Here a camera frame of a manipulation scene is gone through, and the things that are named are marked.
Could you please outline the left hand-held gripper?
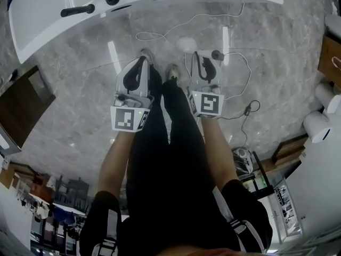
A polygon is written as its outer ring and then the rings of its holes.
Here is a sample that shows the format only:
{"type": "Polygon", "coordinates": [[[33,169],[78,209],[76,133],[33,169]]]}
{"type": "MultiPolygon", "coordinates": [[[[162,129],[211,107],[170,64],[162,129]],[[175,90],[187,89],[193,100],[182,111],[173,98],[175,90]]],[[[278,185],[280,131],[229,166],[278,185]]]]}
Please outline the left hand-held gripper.
{"type": "Polygon", "coordinates": [[[118,74],[116,91],[119,93],[114,95],[110,107],[113,130],[136,133],[143,129],[154,101],[153,96],[147,96],[149,66],[146,57],[139,57],[118,74]]]}

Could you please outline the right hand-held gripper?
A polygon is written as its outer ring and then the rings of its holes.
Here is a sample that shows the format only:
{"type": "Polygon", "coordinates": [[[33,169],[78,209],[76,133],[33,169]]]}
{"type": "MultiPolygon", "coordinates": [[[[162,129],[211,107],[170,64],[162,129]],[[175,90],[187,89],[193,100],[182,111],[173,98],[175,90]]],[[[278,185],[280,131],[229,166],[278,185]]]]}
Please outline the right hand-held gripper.
{"type": "MultiPolygon", "coordinates": [[[[220,64],[195,51],[191,58],[191,83],[193,85],[218,84],[222,78],[220,64]]],[[[224,95],[218,85],[188,87],[188,99],[194,117],[215,119],[221,116],[224,95]]]]}

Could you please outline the black-tipped white tool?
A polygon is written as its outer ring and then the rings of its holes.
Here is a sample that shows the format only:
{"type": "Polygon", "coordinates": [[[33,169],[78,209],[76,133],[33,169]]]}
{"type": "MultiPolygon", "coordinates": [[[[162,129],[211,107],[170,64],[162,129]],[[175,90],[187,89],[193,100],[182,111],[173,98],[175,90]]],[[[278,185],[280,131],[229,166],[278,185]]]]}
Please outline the black-tipped white tool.
{"type": "Polygon", "coordinates": [[[214,59],[217,61],[223,61],[225,55],[219,50],[198,50],[197,54],[204,58],[214,59]]]}

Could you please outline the person's left forearm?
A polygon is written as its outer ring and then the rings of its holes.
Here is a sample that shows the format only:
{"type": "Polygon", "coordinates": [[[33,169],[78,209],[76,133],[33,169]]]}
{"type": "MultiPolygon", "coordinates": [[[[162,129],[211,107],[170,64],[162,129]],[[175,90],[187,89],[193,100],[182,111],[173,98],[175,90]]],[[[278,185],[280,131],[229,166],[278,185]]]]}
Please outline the person's left forearm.
{"type": "Polygon", "coordinates": [[[135,133],[119,132],[100,169],[98,192],[107,191],[119,198],[135,133]]]}

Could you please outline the person's right forearm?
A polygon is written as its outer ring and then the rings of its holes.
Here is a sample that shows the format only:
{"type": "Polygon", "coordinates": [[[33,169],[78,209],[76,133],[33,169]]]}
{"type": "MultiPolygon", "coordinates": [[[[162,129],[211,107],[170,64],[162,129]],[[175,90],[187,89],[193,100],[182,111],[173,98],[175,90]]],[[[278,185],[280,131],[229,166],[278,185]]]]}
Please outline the person's right forearm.
{"type": "Polygon", "coordinates": [[[238,180],[232,150],[216,119],[201,119],[209,169],[217,188],[222,191],[231,180],[238,180]]]}

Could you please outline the person's left shoe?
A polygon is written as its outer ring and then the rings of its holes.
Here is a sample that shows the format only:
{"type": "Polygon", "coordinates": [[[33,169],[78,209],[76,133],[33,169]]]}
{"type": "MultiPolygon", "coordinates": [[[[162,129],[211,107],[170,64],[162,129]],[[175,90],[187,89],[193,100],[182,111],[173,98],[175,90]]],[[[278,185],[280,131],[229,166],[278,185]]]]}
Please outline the person's left shoe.
{"type": "Polygon", "coordinates": [[[153,55],[153,53],[148,48],[140,49],[139,55],[146,57],[146,59],[148,60],[149,64],[154,65],[154,62],[155,62],[154,55],[153,55]]]}

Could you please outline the person's shoe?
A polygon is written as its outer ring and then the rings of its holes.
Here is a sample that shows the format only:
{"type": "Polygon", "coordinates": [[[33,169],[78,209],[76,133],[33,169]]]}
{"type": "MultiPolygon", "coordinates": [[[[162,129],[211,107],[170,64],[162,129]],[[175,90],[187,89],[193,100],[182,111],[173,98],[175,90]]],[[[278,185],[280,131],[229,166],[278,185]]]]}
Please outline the person's shoe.
{"type": "Polygon", "coordinates": [[[178,65],[171,63],[167,66],[166,78],[167,78],[167,81],[175,81],[177,83],[180,81],[181,71],[178,65]]]}
{"type": "Polygon", "coordinates": [[[139,55],[146,57],[146,59],[148,60],[149,64],[154,65],[154,62],[155,62],[154,55],[153,55],[153,53],[148,48],[140,49],[139,55]]]}

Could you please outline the person's right shoe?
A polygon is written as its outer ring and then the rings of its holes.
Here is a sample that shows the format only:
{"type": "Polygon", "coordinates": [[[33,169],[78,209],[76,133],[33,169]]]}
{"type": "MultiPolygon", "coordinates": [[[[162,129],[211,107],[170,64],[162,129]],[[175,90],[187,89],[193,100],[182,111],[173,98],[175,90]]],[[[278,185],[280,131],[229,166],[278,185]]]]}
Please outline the person's right shoe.
{"type": "Polygon", "coordinates": [[[171,63],[167,66],[166,78],[167,78],[167,81],[175,81],[177,83],[180,81],[181,71],[178,65],[171,63]]]}

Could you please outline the white round device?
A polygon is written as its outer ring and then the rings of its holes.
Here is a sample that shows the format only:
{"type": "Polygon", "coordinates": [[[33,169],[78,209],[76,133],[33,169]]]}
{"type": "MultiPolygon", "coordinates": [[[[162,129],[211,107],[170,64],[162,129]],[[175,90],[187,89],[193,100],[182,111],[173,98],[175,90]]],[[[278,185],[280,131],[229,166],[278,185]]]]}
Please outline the white round device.
{"type": "Polygon", "coordinates": [[[176,41],[175,47],[184,53],[194,53],[197,50],[197,43],[192,37],[181,37],[176,41]]]}

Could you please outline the grey white appliance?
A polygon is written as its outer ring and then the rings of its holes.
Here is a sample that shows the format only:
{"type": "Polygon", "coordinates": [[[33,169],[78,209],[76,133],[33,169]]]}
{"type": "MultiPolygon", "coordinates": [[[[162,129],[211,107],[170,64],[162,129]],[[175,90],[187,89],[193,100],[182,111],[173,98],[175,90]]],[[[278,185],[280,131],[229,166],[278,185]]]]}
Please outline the grey white appliance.
{"type": "Polygon", "coordinates": [[[235,148],[232,153],[237,175],[251,174],[254,170],[251,152],[246,148],[235,148]]]}

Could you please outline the person's black trousers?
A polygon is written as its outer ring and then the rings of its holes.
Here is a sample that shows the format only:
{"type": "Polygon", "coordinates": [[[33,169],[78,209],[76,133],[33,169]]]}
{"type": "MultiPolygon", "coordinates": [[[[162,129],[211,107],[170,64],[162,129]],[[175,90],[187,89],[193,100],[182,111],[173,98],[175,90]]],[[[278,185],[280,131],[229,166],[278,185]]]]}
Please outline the person's black trousers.
{"type": "Polygon", "coordinates": [[[152,109],[133,141],[127,171],[129,220],[121,251],[155,256],[174,245],[228,245],[230,227],[213,196],[204,140],[175,81],[150,70],[152,109]]]}

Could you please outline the stack of wooden boards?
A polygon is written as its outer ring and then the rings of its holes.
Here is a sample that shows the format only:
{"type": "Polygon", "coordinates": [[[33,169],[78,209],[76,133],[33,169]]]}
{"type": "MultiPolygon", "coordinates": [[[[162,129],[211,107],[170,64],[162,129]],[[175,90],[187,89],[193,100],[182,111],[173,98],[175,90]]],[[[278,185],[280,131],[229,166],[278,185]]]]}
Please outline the stack of wooden boards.
{"type": "Polygon", "coordinates": [[[304,143],[307,141],[308,135],[303,134],[298,137],[281,142],[271,157],[275,166],[281,166],[297,159],[305,149],[304,143]]]}

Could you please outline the dark wooden cabinet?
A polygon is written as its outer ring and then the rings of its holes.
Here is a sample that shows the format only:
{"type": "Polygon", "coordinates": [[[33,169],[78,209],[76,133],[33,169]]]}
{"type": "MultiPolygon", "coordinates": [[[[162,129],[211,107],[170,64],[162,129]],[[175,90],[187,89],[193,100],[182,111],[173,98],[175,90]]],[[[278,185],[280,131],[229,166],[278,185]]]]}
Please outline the dark wooden cabinet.
{"type": "Polygon", "coordinates": [[[0,95],[0,154],[21,152],[31,131],[55,100],[38,66],[32,67],[0,95]]]}

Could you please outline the black metal chair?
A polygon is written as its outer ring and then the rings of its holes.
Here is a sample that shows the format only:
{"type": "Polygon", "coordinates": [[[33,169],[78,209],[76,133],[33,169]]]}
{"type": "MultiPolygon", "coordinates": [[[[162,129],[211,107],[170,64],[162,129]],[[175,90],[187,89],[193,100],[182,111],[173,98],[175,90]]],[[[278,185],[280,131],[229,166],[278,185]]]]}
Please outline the black metal chair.
{"type": "Polygon", "coordinates": [[[55,187],[53,200],[55,206],[74,214],[85,215],[88,208],[89,184],[81,178],[64,182],[63,177],[60,176],[55,187]]]}

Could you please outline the white cylindrical bin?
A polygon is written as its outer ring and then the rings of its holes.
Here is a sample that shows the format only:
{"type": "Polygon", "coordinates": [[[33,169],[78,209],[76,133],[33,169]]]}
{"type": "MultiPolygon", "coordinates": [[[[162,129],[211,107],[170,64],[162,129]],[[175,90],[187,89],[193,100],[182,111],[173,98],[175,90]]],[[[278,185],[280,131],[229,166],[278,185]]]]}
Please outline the white cylindrical bin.
{"type": "Polygon", "coordinates": [[[335,94],[333,88],[327,83],[319,83],[314,95],[322,103],[327,114],[334,114],[341,103],[341,95],[335,94]]]}
{"type": "Polygon", "coordinates": [[[341,38],[341,16],[330,14],[324,19],[327,30],[338,38],[341,38]]]}
{"type": "Polygon", "coordinates": [[[319,111],[308,114],[303,120],[303,127],[312,143],[324,141],[331,131],[328,118],[319,111]]]}

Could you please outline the brown cardboard box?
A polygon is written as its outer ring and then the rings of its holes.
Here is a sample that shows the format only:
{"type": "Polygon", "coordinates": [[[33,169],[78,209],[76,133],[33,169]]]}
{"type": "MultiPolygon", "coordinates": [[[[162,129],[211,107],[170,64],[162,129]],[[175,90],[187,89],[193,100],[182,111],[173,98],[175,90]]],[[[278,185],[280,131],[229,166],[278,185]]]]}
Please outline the brown cardboard box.
{"type": "Polygon", "coordinates": [[[341,44],[327,36],[323,37],[318,70],[341,89],[341,44]]]}

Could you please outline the person's black shirt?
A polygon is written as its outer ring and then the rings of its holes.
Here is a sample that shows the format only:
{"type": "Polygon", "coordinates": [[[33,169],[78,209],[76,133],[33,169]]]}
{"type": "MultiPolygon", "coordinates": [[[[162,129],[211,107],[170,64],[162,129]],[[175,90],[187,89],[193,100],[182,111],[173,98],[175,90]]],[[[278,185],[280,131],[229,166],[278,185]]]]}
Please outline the person's black shirt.
{"type": "Polygon", "coordinates": [[[176,246],[263,253],[273,231],[261,202],[239,180],[222,191],[166,195],[152,212],[146,201],[122,219],[118,199],[98,192],[80,233],[81,256],[157,256],[176,246]]]}

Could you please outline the glass display cabinet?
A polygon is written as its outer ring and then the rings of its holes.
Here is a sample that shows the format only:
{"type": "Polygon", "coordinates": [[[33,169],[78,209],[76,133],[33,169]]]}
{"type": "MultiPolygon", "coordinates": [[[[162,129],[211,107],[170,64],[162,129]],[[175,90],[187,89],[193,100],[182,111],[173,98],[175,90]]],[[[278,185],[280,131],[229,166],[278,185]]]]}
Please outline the glass display cabinet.
{"type": "Polygon", "coordinates": [[[291,198],[288,186],[284,180],[278,183],[275,188],[277,223],[281,241],[287,237],[300,236],[301,225],[296,214],[295,206],[291,198]]]}

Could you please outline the black metal frame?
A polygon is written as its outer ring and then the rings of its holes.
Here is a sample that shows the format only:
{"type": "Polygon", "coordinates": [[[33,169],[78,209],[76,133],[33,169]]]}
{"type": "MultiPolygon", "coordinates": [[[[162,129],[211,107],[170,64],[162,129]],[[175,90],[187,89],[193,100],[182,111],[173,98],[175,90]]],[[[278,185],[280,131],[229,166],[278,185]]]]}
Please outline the black metal frame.
{"type": "Polygon", "coordinates": [[[270,184],[270,181],[265,173],[265,170],[262,166],[261,161],[259,160],[257,154],[255,151],[252,152],[256,163],[258,164],[258,168],[261,172],[261,176],[260,178],[263,180],[264,183],[264,187],[263,188],[259,188],[256,182],[256,178],[253,179],[253,185],[255,187],[255,191],[253,192],[253,195],[256,197],[256,199],[262,199],[264,197],[268,197],[272,194],[275,193],[273,186],[270,184]]]}

